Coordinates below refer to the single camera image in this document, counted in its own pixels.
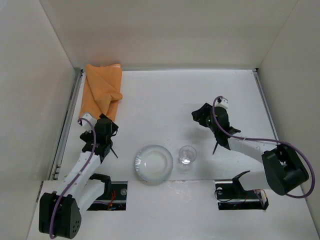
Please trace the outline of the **black plastic fork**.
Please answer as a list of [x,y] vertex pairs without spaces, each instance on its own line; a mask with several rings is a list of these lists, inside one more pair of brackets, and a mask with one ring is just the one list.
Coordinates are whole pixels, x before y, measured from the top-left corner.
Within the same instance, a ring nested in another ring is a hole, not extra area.
[[115,157],[118,159],[118,155],[116,154],[116,152],[113,150],[113,141],[111,140],[110,142],[110,150],[112,151],[112,153],[115,155]]

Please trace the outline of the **orange cloth placemat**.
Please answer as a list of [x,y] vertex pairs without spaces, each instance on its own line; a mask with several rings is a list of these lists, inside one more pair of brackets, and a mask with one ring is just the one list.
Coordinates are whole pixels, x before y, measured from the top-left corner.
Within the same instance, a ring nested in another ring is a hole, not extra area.
[[115,121],[121,93],[122,68],[119,63],[109,66],[85,67],[85,82],[79,116],[89,113],[95,119],[101,114]]

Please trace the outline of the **clear plastic cup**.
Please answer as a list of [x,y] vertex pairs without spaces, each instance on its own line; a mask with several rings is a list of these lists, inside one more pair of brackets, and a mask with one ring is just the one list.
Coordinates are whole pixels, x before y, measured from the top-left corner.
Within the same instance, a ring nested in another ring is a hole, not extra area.
[[197,151],[194,147],[190,145],[185,145],[181,147],[178,152],[179,168],[182,171],[190,170],[196,158],[197,158]]

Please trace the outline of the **white round plate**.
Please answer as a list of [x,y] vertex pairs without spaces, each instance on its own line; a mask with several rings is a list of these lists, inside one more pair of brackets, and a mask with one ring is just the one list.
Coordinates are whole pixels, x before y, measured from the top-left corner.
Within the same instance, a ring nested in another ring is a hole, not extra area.
[[134,160],[137,175],[142,180],[152,184],[167,181],[171,176],[173,166],[172,154],[161,145],[143,147]]

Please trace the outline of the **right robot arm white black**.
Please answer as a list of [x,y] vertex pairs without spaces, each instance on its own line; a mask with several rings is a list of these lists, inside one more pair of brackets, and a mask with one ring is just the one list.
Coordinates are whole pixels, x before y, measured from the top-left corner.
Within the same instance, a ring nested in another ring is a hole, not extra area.
[[309,180],[309,174],[300,160],[297,150],[288,143],[266,138],[241,136],[241,131],[230,125],[227,113],[228,101],[219,98],[217,104],[205,103],[191,113],[195,122],[209,128],[216,145],[242,153],[263,165],[262,177],[267,186],[280,196]]

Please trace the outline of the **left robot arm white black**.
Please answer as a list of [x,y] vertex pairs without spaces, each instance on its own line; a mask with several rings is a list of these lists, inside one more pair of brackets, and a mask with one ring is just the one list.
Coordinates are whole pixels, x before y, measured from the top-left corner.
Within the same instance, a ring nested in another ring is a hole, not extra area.
[[63,182],[52,192],[45,192],[39,200],[38,229],[57,237],[73,239],[81,226],[83,214],[90,206],[111,190],[111,178],[96,173],[106,156],[113,150],[118,126],[106,115],[95,119],[88,112],[78,119],[85,128],[80,139],[85,145],[76,164]]

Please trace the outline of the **right aluminium table rail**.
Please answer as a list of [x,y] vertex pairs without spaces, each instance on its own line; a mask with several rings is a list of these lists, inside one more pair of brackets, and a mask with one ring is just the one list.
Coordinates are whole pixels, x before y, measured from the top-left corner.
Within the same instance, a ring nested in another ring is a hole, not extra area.
[[277,133],[277,130],[275,128],[275,124],[274,124],[274,121],[273,121],[273,118],[272,118],[272,115],[271,115],[271,112],[270,112],[270,109],[269,109],[269,106],[268,106],[268,103],[267,103],[263,88],[262,88],[262,85],[261,85],[261,81],[260,81],[260,78],[259,78],[258,70],[259,70],[258,68],[254,68],[252,70],[253,76],[255,78],[255,82],[257,84],[257,87],[258,87],[258,90],[259,90],[259,93],[260,93],[260,96],[261,96],[261,99],[262,99],[262,102],[263,102],[263,105],[264,105],[264,108],[265,108],[265,111],[266,111],[266,114],[267,114],[267,117],[268,117],[268,121],[270,123],[271,129],[272,129],[272,132],[273,132],[273,136],[274,136],[274,138],[276,140],[278,140],[279,139],[278,133]]

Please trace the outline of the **aluminium table rail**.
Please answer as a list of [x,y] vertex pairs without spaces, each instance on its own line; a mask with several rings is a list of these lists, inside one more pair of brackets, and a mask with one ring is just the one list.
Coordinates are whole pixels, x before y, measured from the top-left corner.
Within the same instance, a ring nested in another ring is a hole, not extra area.
[[67,138],[68,138],[68,134],[69,134],[70,127],[71,127],[71,123],[72,123],[72,119],[73,119],[73,115],[74,115],[74,111],[75,111],[75,107],[76,107],[76,102],[78,99],[78,94],[79,94],[80,85],[82,82],[82,77],[83,77],[84,71],[83,71],[83,69],[81,69],[79,67],[75,67],[74,72],[75,72],[75,77],[74,77],[72,89],[70,92],[69,101],[68,101],[67,109],[65,112],[64,120],[63,120],[62,129],[60,132],[58,145],[57,145],[57,148],[56,148],[56,151],[54,154],[53,162],[50,165],[50,169],[48,172],[48,178],[47,178],[48,180],[56,180],[57,179],[57,177],[56,177],[57,170],[61,167],[63,155],[64,155],[66,144],[67,144]]
[[264,108],[265,108],[265,111],[266,111],[266,114],[267,114],[267,117],[268,117],[268,121],[270,123],[271,129],[272,129],[272,132],[273,132],[273,136],[274,136],[274,138],[276,140],[278,140],[279,139],[278,133],[277,133],[277,130],[275,128],[275,124],[274,124],[274,121],[273,121],[273,118],[272,118],[272,115],[271,115],[271,112],[270,112],[270,109],[269,109],[269,106],[268,106],[268,103],[267,103],[263,88],[262,88],[262,85],[261,85],[261,81],[260,81],[260,78],[259,78],[258,70],[259,70],[258,68],[254,68],[252,70],[253,76],[255,78],[255,82],[257,84],[257,87],[258,87],[258,90],[259,90],[259,93],[260,93],[260,96],[261,96],[261,99],[262,99],[262,102],[263,102],[263,105],[264,105]]

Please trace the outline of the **left aluminium table rail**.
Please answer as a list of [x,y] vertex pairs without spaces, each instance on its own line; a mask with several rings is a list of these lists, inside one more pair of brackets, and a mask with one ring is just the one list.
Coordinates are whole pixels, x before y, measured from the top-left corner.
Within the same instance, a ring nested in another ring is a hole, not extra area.
[[71,127],[71,123],[72,123],[72,119],[73,119],[73,115],[74,115],[74,111],[75,111],[75,107],[76,107],[76,102],[78,99],[78,94],[79,94],[80,85],[82,82],[82,77],[83,77],[84,71],[83,71],[83,69],[81,69],[79,67],[75,67],[74,72],[75,72],[75,77],[74,77],[72,89],[70,92],[69,101],[68,101],[67,109],[65,112],[64,120],[63,120],[62,129],[60,132],[58,145],[57,145],[57,148],[56,148],[56,151],[54,154],[53,162],[50,165],[50,169],[48,172],[48,178],[47,178],[48,180],[56,180],[57,179],[57,177],[56,177],[57,170],[61,167],[63,155],[64,155],[66,144],[67,144],[67,138],[68,138],[68,134],[69,134],[70,127]]

